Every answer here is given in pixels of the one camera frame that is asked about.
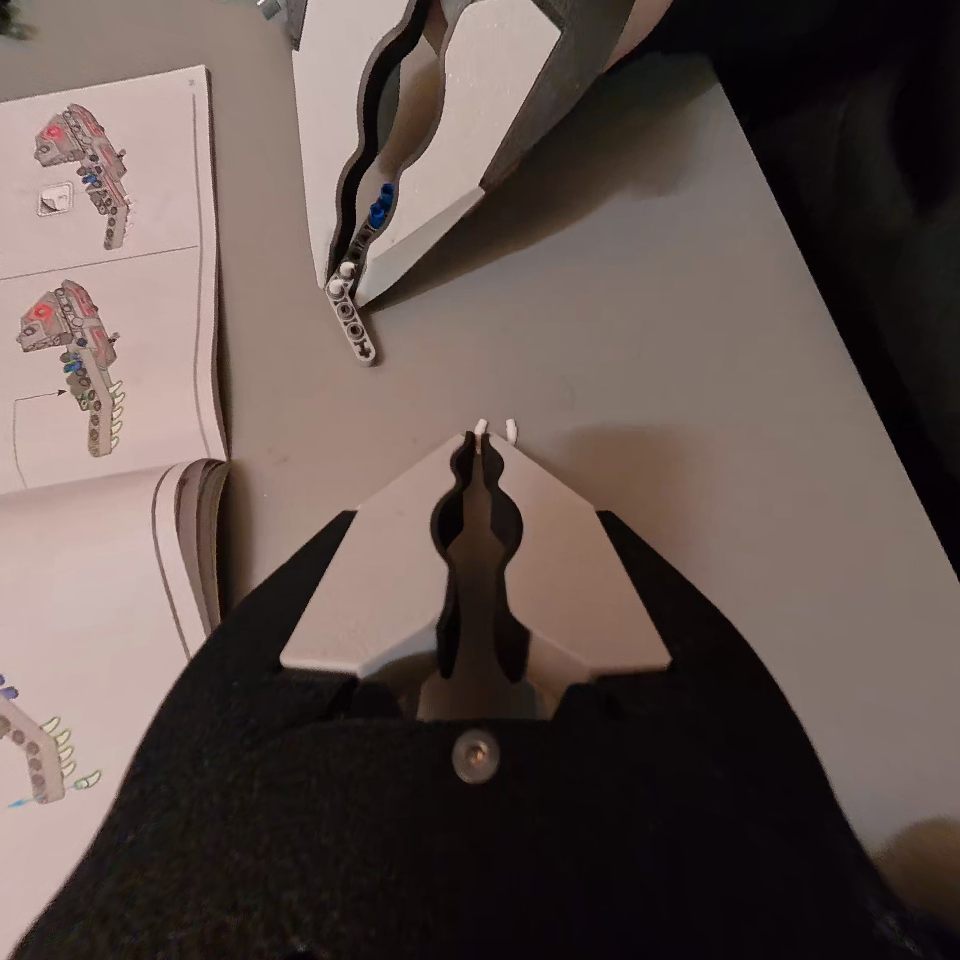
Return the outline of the person's black clothed body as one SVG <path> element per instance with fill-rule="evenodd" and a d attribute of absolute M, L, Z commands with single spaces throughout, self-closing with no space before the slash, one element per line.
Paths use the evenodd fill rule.
<path fill-rule="evenodd" d="M 958 571 L 958 166 L 911 170 L 884 104 L 819 103 L 750 145 Z"/>

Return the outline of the toy instruction booklet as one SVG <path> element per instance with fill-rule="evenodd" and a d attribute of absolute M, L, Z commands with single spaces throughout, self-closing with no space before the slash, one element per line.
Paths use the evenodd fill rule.
<path fill-rule="evenodd" d="M 2 958 L 220 619 L 204 66 L 3 102 Z"/>

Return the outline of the grey toy beam with pins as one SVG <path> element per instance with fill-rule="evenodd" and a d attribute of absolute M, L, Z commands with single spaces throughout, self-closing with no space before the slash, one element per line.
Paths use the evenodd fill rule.
<path fill-rule="evenodd" d="M 377 200 L 370 206 L 365 221 L 357 229 L 344 258 L 333 270 L 324 293 L 354 356 L 364 367 L 377 360 L 376 347 L 358 312 L 355 294 L 362 277 L 370 246 L 382 233 L 394 207 L 397 190 L 384 183 Z"/>

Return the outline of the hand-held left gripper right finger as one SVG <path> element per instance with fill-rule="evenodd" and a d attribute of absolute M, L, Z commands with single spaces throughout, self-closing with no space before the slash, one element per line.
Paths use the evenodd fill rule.
<path fill-rule="evenodd" d="M 572 687 L 663 673 L 666 643 L 594 506 L 496 434 L 480 441 L 494 575 L 493 643 L 546 716 Z"/>

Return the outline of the person's right hand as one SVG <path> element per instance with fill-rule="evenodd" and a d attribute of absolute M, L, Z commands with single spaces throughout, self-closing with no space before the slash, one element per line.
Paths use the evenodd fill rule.
<path fill-rule="evenodd" d="M 634 1 L 603 72 L 609 72 L 632 54 L 661 23 L 673 4 L 670 0 Z"/>

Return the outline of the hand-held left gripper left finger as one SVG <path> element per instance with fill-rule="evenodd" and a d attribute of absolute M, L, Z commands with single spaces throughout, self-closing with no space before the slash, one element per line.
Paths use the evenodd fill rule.
<path fill-rule="evenodd" d="M 350 515 L 280 655 L 286 670 L 384 687 L 418 718 L 425 684 L 451 678 L 463 645 L 450 548 L 465 529 L 475 442 L 455 435 Z"/>

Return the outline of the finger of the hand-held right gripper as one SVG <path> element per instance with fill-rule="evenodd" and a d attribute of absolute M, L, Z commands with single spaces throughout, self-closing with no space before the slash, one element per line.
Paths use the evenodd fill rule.
<path fill-rule="evenodd" d="M 403 61 L 429 1 L 291 3 L 294 90 L 306 216 L 318 285 L 350 246 L 361 183 L 400 108 Z"/>
<path fill-rule="evenodd" d="M 441 47 L 442 101 L 402 167 L 390 218 L 356 287 L 366 306 L 401 280 L 485 197 L 481 185 L 561 35 L 534 2 L 468 4 Z"/>

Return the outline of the person's right forearm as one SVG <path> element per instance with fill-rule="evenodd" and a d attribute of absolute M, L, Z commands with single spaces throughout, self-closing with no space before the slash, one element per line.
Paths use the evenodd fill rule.
<path fill-rule="evenodd" d="M 958 194 L 958 18 L 957 1 L 679 1 L 637 54 L 709 59 L 753 127 L 890 90 L 893 159 L 928 213 Z"/>

